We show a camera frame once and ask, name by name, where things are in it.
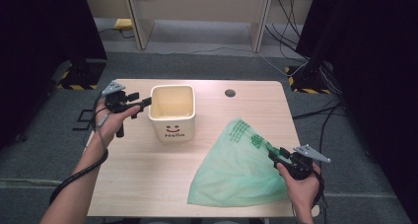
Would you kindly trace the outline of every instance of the smiley face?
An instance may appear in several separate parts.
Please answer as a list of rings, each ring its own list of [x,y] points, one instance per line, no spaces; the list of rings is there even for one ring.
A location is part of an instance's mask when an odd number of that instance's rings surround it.
[[[170,125],[167,125],[166,128],[167,128],[167,132],[179,132],[180,131],[178,125],[175,125],[173,128]]]

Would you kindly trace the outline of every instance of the wrist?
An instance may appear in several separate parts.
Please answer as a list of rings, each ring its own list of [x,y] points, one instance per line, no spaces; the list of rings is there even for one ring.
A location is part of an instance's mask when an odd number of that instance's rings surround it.
[[[314,224],[314,218],[310,207],[295,206],[295,212],[298,223]]]

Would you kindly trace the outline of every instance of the gray carpet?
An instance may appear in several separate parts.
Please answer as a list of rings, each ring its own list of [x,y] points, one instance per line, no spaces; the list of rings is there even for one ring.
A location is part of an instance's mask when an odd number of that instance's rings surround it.
[[[116,78],[270,80],[283,84],[292,115],[314,112],[338,102],[334,95],[293,93],[288,79],[259,57],[214,55],[107,54],[108,62],[99,88]],[[281,70],[296,62],[269,58]],[[57,70],[59,79],[68,63]],[[86,124],[76,120],[90,109],[99,90],[55,90],[27,129],[29,140],[0,151],[0,223],[37,223],[47,208],[54,182],[64,180],[81,156],[89,131],[72,131]],[[410,223],[378,164],[365,154],[364,144],[343,108],[328,120],[322,153],[326,209],[316,223]],[[318,149],[326,114],[295,120],[302,144]],[[24,183],[21,180],[45,180]],[[88,218],[87,223],[102,223]],[[182,220],[165,220],[182,222]],[[205,223],[217,222],[207,219]],[[232,220],[245,223],[245,220]],[[294,218],[273,218],[270,223],[295,223]]]

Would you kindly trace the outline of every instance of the cable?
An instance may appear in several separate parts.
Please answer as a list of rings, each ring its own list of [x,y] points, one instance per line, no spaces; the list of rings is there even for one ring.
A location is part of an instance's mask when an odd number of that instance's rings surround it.
[[[135,37],[135,36],[126,37],[126,36],[123,34],[123,31],[122,31],[122,30],[119,30],[119,32],[120,32],[120,34],[122,35],[122,37],[123,37],[123,38],[134,38],[134,37]]]
[[[322,141],[323,141],[323,132],[325,130],[325,125],[328,122],[329,118],[331,117],[332,113],[335,111],[335,109],[337,109],[339,106],[341,106],[341,103],[338,103],[328,114],[328,116],[326,117],[325,121],[322,124],[322,129],[320,132],[320,139],[319,139],[319,153],[322,153]],[[319,167],[322,169],[322,162],[319,161]],[[323,223],[327,223],[327,215],[326,215],[326,200],[325,200],[325,195],[322,194],[322,202],[324,203],[324,208],[323,208]]]
[[[280,70],[276,65],[272,64],[270,61],[268,61],[265,57],[263,57],[262,55],[260,55],[259,53],[256,53],[252,50],[248,50],[248,49],[238,49],[238,48],[231,48],[231,47],[226,47],[226,46],[222,46],[222,47],[218,47],[218,48],[213,48],[213,49],[199,49],[199,50],[193,50],[190,52],[170,52],[170,53],[160,53],[158,52],[153,46],[151,46],[151,48],[153,49],[153,51],[157,54],[161,54],[161,55],[171,55],[171,54],[194,54],[194,53],[200,53],[200,52],[213,52],[213,51],[217,51],[217,50],[221,50],[221,49],[229,49],[229,50],[237,50],[237,51],[243,51],[243,52],[250,52],[254,55],[257,55],[258,57],[262,58],[267,64],[269,64],[270,66],[272,66],[273,68],[275,68],[277,71],[279,71],[281,74],[283,74],[284,76],[287,77],[292,77],[294,74],[296,74],[303,66],[305,66],[307,64],[307,62],[304,61],[300,61],[303,62],[304,64],[300,65],[298,67],[298,69],[295,70],[295,72],[293,72],[292,74],[287,74],[286,72],[283,72],[282,70]]]
[[[323,65],[321,64],[319,67],[320,76],[322,78],[323,83],[326,85],[326,87],[331,91],[333,94],[336,95],[342,95],[341,90],[334,85],[333,82],[336,82],[334,79],[332,73],[330,72],[330,68],[332,67],[332,64],[328,61],[323,61]]]
[[[298,35],[298,37],[301,37],[301,35],[299,34],[298,25],[296,24],[295,11],[293,9],[294,4],[295,4],[295,0],[290,0],[290,9],[291,9],[290,13],[291,14],[289,16],[292,16],[293,18],[293,24],[295,25],[296,34]]]
[[[333,112],[333,110],[335,110],[336,108],[338,108],[340,105],[341,105],[341,103],[338,103],[336,106],[333,106],[333,107],[330,107],[330,108],[321,109],[321,110],[316,111],[316,112],[307,112],[307,113],[304,113],[304,114],[295,115],[295,116],[292,117],[292,119],[307,118],[307,117],[312,116],[312,115],[321,114],[321,112],[327,112],[327,111]]]
[[[106,31],[110,31],[110,30],[115,31],[116,29],[105,29],[105,30],[100,30],[100,31],[98,31],[98,33],[99,33],[99,34],[101,34],[102,32],[106,32]]]
[[[65,189],[68,185],[70,185],[71,183],[77,181],[78,179],[80,179],[81,177],[83,177],[84,175],[86,175],[87,173],[89,173],[90,171],[94,170],[95,168],[97,168],[98,166],[100,166],[108,157],[108,151],[107,149],[104,152],[104,155],[92,166],[74,174],[73,176],[67,178],[64,182],[61,183],[61,185],[59,185],[55,191],[52,193],[51,197],[49,198],[49,205],[52,204],[52,202],[55,200],[55,198],[58,196],[59,193],[62,192],[63,189]]]
[[[289,39],[289,38],[287,38],[287,37],[282,36],[282,35],[279,33],[279,31],[276,29],[276,27],[274,26],[274,24],[271,24],[271,27],[273,27],[274,32],[276,32],[276,34],[278,34],[280,37],[282,37],[282,38],[283,38],[283,39],[285,39],[286,41],[289,41],[290,43],[293,43],[293,44],[297,44],[296,42],[292,41],[291,39]]]
[[[283,41],[281,38],[283,37],[283,35],[281,35],[281,34],[279,34],[278,33],[278,35],[280,36],[280,38],[278,38],[276,35],[274,35],[273,33],[271,33],[271,31],[270,31],[270,29],[268,29],[268,27],[267,26],[264,26],[265,27],[265,29],[271,34],[271,36],[275,39],[275,40],[277,40],[277,41],[279,41],[279,42],[281,42],[281,43],[283,43],[286,47],[288,47],[288,48],[290,48],[290,49],[292,49],[293,51],[295,51],[295,49],[291,46],[291,45],[289,45],[287,42],[285,42],[285,41]]]
[[[287,12],[286,12],[286,10],[285,10],[285,7],[283,6],[283,4],[282,4],[282,1],[281,0],[279,0],[279,4],[280,4],[280,7],[282,7],[282,10],[283,10],[283,13],[285,14],[285,16],[286,16],[286,19],[288,20],[288,23],[290,23],[290,26],[292,27],[292,29],[295,31],[295,33],[298,35],[298,37],[301,37],[300,35],[299,35],[299,31],[298,31],[298,29],[295,27],[295,26],[293,26],[293,24],[292,24],[292,20],[291,20],[291,16],[289,15],[288,16],[288,14],[287,14]],[[293,1],[291,0],[291,14],[293,14]]]
[[[280,49],[280,53],[282,53],[282,55],[283,56],[285,56],[285,58],[288,58],[288,59],[291,59],[290,57],[288,57],[285,53],[283,53],[283,50],[282,50],[282,42],[283,42],[283,36],[285,35],[285,33],[286,33],[286,30],[287,30],[287,28],[288,28],[288,26],[289,26],[289,21],[287,22],[287,24],[286,24],[286,27],[285,27],[285,29],[283,30],[283,34],[281,35],[281,37],[280,37],[280,44],[279,44],[279,49]]]
[[[329,104],[331,104],[333,102],[336,102],[336,101],[338,101],[338,99],[331,100],[327,104],[323,105],[322,108],[324,109],[326,106],[328,106]]]

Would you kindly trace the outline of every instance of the yellow object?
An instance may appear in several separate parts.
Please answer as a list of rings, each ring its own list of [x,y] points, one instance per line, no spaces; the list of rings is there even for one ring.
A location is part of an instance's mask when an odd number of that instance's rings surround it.
[[[114,28],[118,30],[130,30],[132,29],[132,20],[130,19],[118,19],[114,24]]]

